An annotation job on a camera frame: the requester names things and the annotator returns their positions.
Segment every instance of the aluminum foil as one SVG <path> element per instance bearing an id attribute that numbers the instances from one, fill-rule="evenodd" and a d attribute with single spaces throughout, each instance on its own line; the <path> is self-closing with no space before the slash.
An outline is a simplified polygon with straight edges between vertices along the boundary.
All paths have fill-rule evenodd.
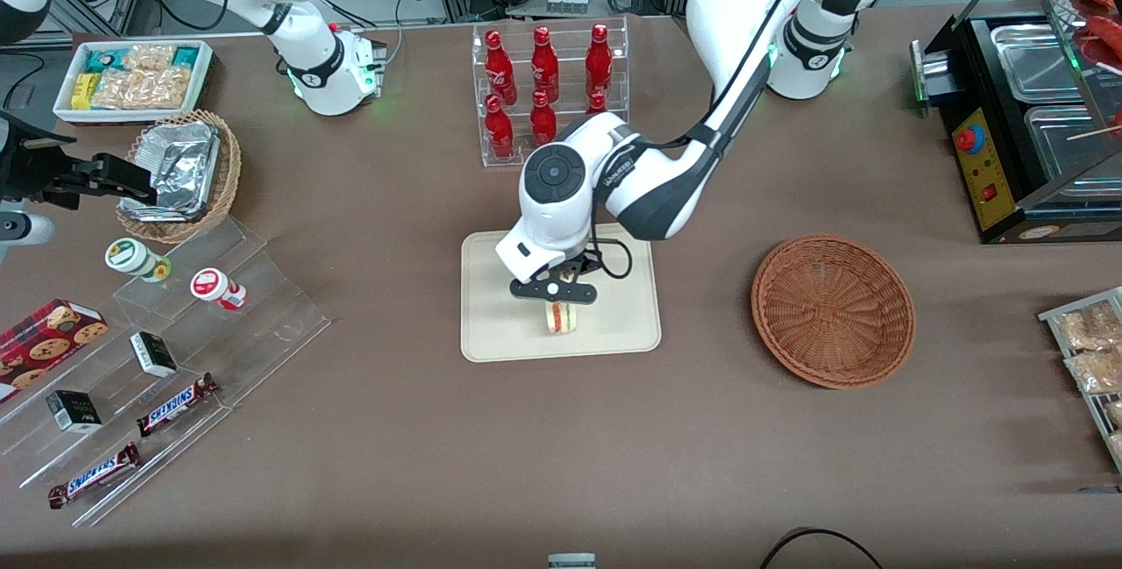
<path id="1" fill-rule="evenodd" d="M 156 205 L 122 199 L 118 207 L 140 222 L 193 222 L 206 213 L 221 134 L 208 122 L 153 126 L 141 135 L 136 165 L 150 171 Z"/>

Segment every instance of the red bottle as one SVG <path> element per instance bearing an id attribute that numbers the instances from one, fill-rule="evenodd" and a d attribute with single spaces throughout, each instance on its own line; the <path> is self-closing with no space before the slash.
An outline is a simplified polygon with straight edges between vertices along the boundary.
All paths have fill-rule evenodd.
<path id="1" fill-rule="evenodd" d="M 608 93 L 608 86 L 611 86 L 611 48 L 608 46 L 608 26 L 601 22 L 592 26 L 592 45 L 588 46 L 588 56 L 585 57 L 585 90 L 589 97 L 597 90 Z"/>
<path id="2" fill-rule="evenodd" d="M 534 110 L 530 113 L 530 126 L 534 129 L 534 146 L 546 145 L 558 137 L 558 117 L 550 107 L 550 97 L 544 90 L 534 92 Z"/>
<path id="3" fill-rule="evenodd" d="M 590 97 L 588 97 L 588 110 L 586 114 L 604 113 L 607 108 L 604 105 L 604 92 L 601 90 L 595 90 Z"/>
<path id="4" fill-rule="evenodd" d="M 561 97 L 561 74 L 549 27 L 534 27 L 534 56 L 530 58 L 530 66 L 534 71 L 534 90 L 544 90 L 550 102 L 557 102 Z"/>
<path id="5" fill-rule="evenodd" d="M 514 157 L 514 129 L 511 126 L 511 118 L 503 110 L 503 102 L 497 94 L 487 94 L 485 103 L 487 117 L 484 118 L 484 126 L 487 126 L 487 140 L 491 145 L 495 158 L 506 162 Z"/>
<path id="6" fill-rule="evenodd" d="M 518 101 L 518 90 L 514 86 L 514 63 L 503 49 L 503 37 L 498 30 L 488 30 L 484 40 L 487 42 L 487 81 L 491 93 L 499 94 L 506 105 L 513 107 Z"/>

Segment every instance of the cookie box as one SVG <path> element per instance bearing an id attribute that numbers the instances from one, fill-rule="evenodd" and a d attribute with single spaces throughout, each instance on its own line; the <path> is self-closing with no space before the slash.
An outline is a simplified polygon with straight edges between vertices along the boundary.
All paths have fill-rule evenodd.
<path id="1" fill-rule="evenodd" d="M 109 330 L 101 313 L 52 300 L 0 333 L 0 403 Z"/>

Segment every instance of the small black box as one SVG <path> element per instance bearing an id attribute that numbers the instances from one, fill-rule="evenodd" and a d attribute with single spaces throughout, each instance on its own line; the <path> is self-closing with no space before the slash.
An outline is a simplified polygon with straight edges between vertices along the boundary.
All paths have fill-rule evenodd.
<path id="1" fill-rule="evenodd" d="M 82 392 L 55 389 L 47 396 L 47 407 L 55 416 L 58 429 L 71 433 L 92 433 L 101 426 L 93 401 Z"/>
<path id="2" fill-rule="evenodd" d="M 160 378 L 175 376 L 175 359 L 163 339 L 150 332 L 138 332 L 129 337 L 129 341 L 132 342 L 132 352 L 140 361 L 140 369 Z"/>

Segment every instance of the wicker basket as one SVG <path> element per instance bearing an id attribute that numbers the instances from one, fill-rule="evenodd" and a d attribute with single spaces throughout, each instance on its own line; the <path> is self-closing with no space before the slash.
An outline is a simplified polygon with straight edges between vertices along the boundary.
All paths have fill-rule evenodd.
<path id="1" fill-rule="evenodd" d="M 916 338 L 914 306 L 892 266 L 861 242 L 821 233 L 782 242 L 764 258 L 752 318 L 783 366 L 831 389 L 883 382 Z"/>
<path id="2" fill-rule="evenodd" d="M 125 230 L 137 238 L 168 242 L 176 245 L 201 230 L 212 222 L 221 221 L 230 212 L 233 205 L 233 198 L 238 193 L 238 177 L 241 174 L 241 148 L 238 146 L 238 138 L 233 137 L 230 127 L 217 114 L 209 110 L 192 110 L 191 113 L 176 114 L 167 120 L 156 122 L 156 126 L 185 125 L 185 122 L 208 122 L 222 132 L 222 143 L 219 147 L 218 164 L 214 166 L 214 182 L 211 187 L 210 207 L 206 214 L 195 222 L 139 222 L 126 218 L 117 210 L 117 220 L 125 226 Z M 132 141 L 132 150 L 129 150 L 129 162 L 136 158 L 137 146 L 140 138 Z"/>

